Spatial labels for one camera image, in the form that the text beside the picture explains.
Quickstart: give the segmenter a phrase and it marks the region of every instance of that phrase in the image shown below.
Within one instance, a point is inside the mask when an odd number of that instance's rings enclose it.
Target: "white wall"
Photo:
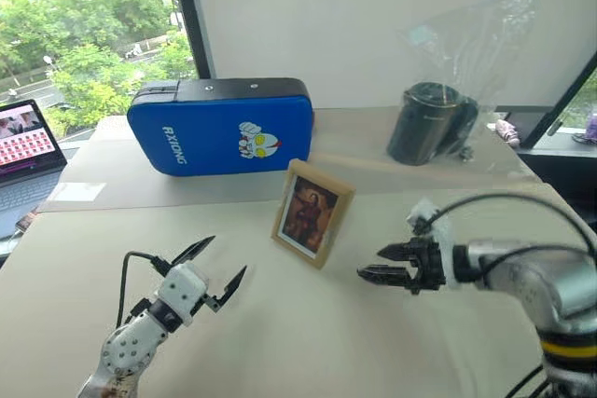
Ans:
[[[397,31],[478,1],[197,0],[216,76],[295,76],[317,107],[396,103],[414,80]],[[597,49],[597,0],[537,4],[499,104],[555,104]]]

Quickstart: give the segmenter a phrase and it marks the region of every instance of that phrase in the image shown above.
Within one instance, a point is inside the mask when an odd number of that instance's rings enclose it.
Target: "framed photo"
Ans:
[[[291,160],[271,237],[321,268],[353,195],[353,186],[302,160]]]

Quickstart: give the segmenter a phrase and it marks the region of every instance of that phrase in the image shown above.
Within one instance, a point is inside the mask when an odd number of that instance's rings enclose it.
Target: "cartoon logo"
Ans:
[[[261,132],[260,126],[249,121],[241,123],[239,130],[239,151],[242,158],[268,158],[282,144],[275,135]]]

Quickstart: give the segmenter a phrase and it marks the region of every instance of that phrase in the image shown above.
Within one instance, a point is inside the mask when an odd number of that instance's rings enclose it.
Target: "black cable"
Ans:
[[[566,251],[571,252],[573,254],[579,254],[582,256],[590,256],[587,252],[577,249],[576,247],[569,247],[569,246],[558,246],[558,245],[541,245],[541,246],[529,246],[529,247],[522,247],[520,249],[516,249],[514,251],[508,252],[506,254],[500,255],[495,258],[491,263],[488,263],[487,266],[481,269],[477,280],[484,279],[487,274],[489,274],[497,265],[502,263],[504,260],[508,259],[514,255],[526,254],[527,252],[533,251]]]
[[[544,391],[549,385],[549,381],[546,379],[541,384],[539,384],[536,389],[529,395],[529,398],[538,398],[542,391]]]
[[[514,395],[520,390],[522,389],[527,382],[529,382],[531,379],[533,379],[537,373],[539,373],[541,370],[543,370],[543,365],[538,365],[537,367],[535,367],[531,373],[529,373],[526,377],[524,377],[523,379],[521,379],[519,381],[519,383],[514,386],[506,395],[506,398],[513,398]]]
[[[154,255],[145,254],[143,252],[128,252],[124,255],[124,260],[122,261],[122,274],[120,275],[120,298],[118,300],[118,316],[116,318],[116,327],[120,327],[122,324],[122,312],[124,310],[124,291],[127,286],[127,270],[129,268],[129,258],[132,256],[138,256],[140,258],[145,258],[149,261],[155,258]]]
[[[456,202],[450,204],[449,206],[444,207],[442,210],[440,210],[439,212],[434,214],[428,220],[424,221],[422,225],[416,226],[415,233],[418,232],[417,233],[418,235],[420,235],[421,233],[424,233],[429,228],[431,228],[431,225],[433,223],[435,223],[439,218],[441,218],[445,214],[448,214],[449,212],[451,212],[455,209],[458,209],[466,204],[470,204],[471,202],[477,202],[477,201],[485,200],[485,199],[520,199],[520,200],[525,200],[528,202],[534,202],[535,204],[543,205],[544,207],[554,211],[559,216],[561,216],[566,221],[568,221],[568,223],[574,228],[576,233],[578,233],[578,235],[580,235],[582,240],[585,241],[585,244],[587,245],[587,249],[589,250],[589,255],[593,258],[593,261],[595,262],[595,266],[597,267],[597,249],[595,249],[595,244],[592,242],[592,239],[591,239],[589,233],[587,233],[587,231],[584,228],[582,228],[582,226],[576,221],[575,218],[572,217],[572,215],[569,212],[567,212],[565,209],[563,209],[555,204],[552,204],[551,202],[548,202],[544,199],[536,198],[534,196],[523,195],[522,193],[510,193],[510,192],[508,192],[508,193],[486,193],[486,194],[482,194],[482,195],[473,196],[470,198],[457,200]]]

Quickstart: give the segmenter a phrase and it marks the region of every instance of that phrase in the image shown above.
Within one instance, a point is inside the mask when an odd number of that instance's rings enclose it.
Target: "white paper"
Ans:
[[[105,183],[60,182],[49,195],[48,200],[91,202],[104,189]]]

